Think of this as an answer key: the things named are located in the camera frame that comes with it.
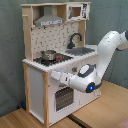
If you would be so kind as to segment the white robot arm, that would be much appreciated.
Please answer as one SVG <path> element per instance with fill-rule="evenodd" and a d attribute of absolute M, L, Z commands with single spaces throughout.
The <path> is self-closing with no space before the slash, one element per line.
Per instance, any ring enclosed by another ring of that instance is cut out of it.
<path fill-rule="evenodd" d="M 114 51 L 128 48 L 128 30 L 119 34 L 117 31 L 108 32 L 99 42 L 97 50 L 98 66 L 86 64 L 81 67 L 77 75 L 53 71 L 51 77 L 60 83 L 70 86 L 83 93 L 91 93 L 102 85 L 102 78 L 112 59 Z"/>

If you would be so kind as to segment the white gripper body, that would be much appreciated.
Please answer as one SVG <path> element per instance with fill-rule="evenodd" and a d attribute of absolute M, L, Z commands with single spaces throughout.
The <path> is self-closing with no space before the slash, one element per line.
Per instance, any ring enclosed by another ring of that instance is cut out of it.
<path fill-rule="evenodd" d="M 53 71 L 51 77 L 58 80 L 60 83 L 68 85 L 70 78 L 72 77 L 71 73 L 57 72 Z"/>

